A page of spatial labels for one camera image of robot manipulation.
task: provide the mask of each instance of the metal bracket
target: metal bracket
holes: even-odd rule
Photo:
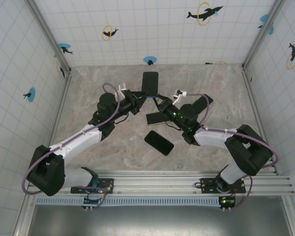
[[[202,193],[222,193],[215,185],[215,178],[201,178],[200,183]],[[235,183],[233,183],[232,188],[236,189],[236,193],[246,192],[245,183],[241,179],[238,179]],[[233,193],[232,189],[224,194],[229,193]]]

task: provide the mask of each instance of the blue circle sticker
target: blue circle sticker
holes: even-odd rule
[[[28,101],[29,102],[32,102],[32,101],[34,101],[34,98],[35,98],[35,95],[36,95],[36,90],[35,90],[35,88],[34,87],[31,87],[30,89],[29,89],[29,92],[28,92]]]
[[[143,58],[143,61],[146,62],[148,65],[153,65],[154,63],[156,63],[157,58],[153,56],[148,56]]]
[[[61,47],[65,47],[66,49],[71,48],[71,45],[67,44],[67,43],[59,43],[58,45],[59,45],[60,48]]]

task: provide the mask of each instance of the smartphone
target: smartphone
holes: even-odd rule
[[[143,72],[142,91],[147,92],[147,97],[158,96],[158,72]]]
[[[146,141],[164,156],[167,156],[174,148],[174,144],[172,144],[153,130],[150,131],[149,134],[144,138],[144,141]]]
[[[161,112],[147,114],[147,125],[160,124],[169,121],[168,117]]]
[[[213,99],[206,95],[208,98],[209,104],[213,102]],[[205,97],[200,97],[197,101],[192,104],[192,107],[195,109],[197,114],[200,114],[207,107],[207,100]]]

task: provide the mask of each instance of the metal frame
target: metal frame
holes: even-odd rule
[[[253,43],[249,54],[243,64],[244,69],[247,68],[249,66],[249,64],[251,63],[251,61],[253,60],[254,56],[256,55],[258,49],[260,48],[262,42],[264,41],[264,39],[266,38],[266,35],[268,34],[268,32],[270,31],[271,27],[273,26],[274,20],[277,17],[277,15],[279,14],[280,10],[282,9],[282,6],[284,5],[286,0],[276,0],[272,10],[270,11],[267,20],[265,21],[265,23],[263,24],[261,31],[258,35],[258,37],[256,38],[255,42]]]
[[[29,7],[34,19],[37,21],[38,25],[40,26],[40,29],[42,30],[44,36],[46,37],[49,45],[53,49],[55,56],[57,57],[62,69],[69,74],[70,73],[70,66],[65,59],[61,49],[59,48],[53,34],[51,33],[50,29],[48,28],[48,25],[46,21],[44,20],[43,16],[41,15],[37,4],[34,0],[24,0],[25,4]]]
[[[39,12],[34,0],[25,0],[28,7],[31,9],[34,18],[40,25],[44,35],[46,36],[48,42],[53,48],[56,57],[58,58],[61,67],[69,74],[70,67],[63,56],[60,48],[58,47],[52,33],[50,32],[46,22],[44,21],[41,13]],[[257,37],[252,50],[250,51],[247,59],[245,60],[244,69],[247,67],[256,51],[259,49],[260,44],[264,40],[267,32],[270,30],[275,17],[277,16],[279,10],[284,4],[285,0],[277,0],[271,10],[267,21],[265,22],[262,30]],[[243,78],[246,84],[246,88],[249,94],[249,99],[255,114],[255,118],[260,130],[262,137],[266,140],[264,128],[258,113],[256,102],[254,100],[252,90],[247,78],[246,73],[243,71]],[[50,136],[50,143],[52,143],[55,131],[57,130],[57,125],[59,123],[59,118],[62,112],[65,97],[69,88],[71,76],[67,78],[67,81],[63,87],[61,100],[59,102],[59,109],[57,116],[54,121],[54,129]],[[107,197],[110,203],[115,199],[142,199],[147,197],[156,197],[162,199],[191,199],[199,201],[207,198],[214,198],[219,196],[217,194],[202,194],[200,189],[193,186],[195,182],[201,177],[214,177],[217,175],[215,172],[155,172],[155,171],[97,171],[100,177],[112,177],[115,179],[114,194]],[[291,233],[295,236],[295,208],[292,204],[291,196],[295,195],[293,186],[291,184],[290,178],[288,176],[278,176],[276,167],[268,168],[266,171],[261,171],[257,176],[253,177],[254,185],[252,187],[251,196],[282,196],[284,208],[286,211],[287,221],[291,227]],[[250,179],[245,179],[244,183],[246,187],[250,185]],[[29,187],[29,191],[37,190],[34,186]],[[49,197],[48,199],[53,201],[44,201],[47,197],[44,194],[38,194],[35,196],[26,195],[19,219],[14,231],[14,236],[26,236],[28,235],[30,229],[30,223],[32,221],[35,206],[39,204],[59,204],[57,199],[69,199],[70,201],[64,201],[61,204],[73,205],[75,206],[83,205],[81,199],[85,195],[71,194],[70,189],[62,189],[55,196]]]

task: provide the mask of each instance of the wall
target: wall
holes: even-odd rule
[[[13,232],[24,199],[21,181],[33,151],[38,145],[47,145],[51,134],[64,84],[56,64],[57,59],[24,1],[0,0],[2,236]],[[31,94],[24,98],[29,90]]]
[[[252,90],[270,144],[281,156],[278,171],[295,187],[295,0],[286,1],[250,66]]]
[[[274,0],[36,0],[71,66],[243,63]],[[202,19],[188,16],[188,12]]]

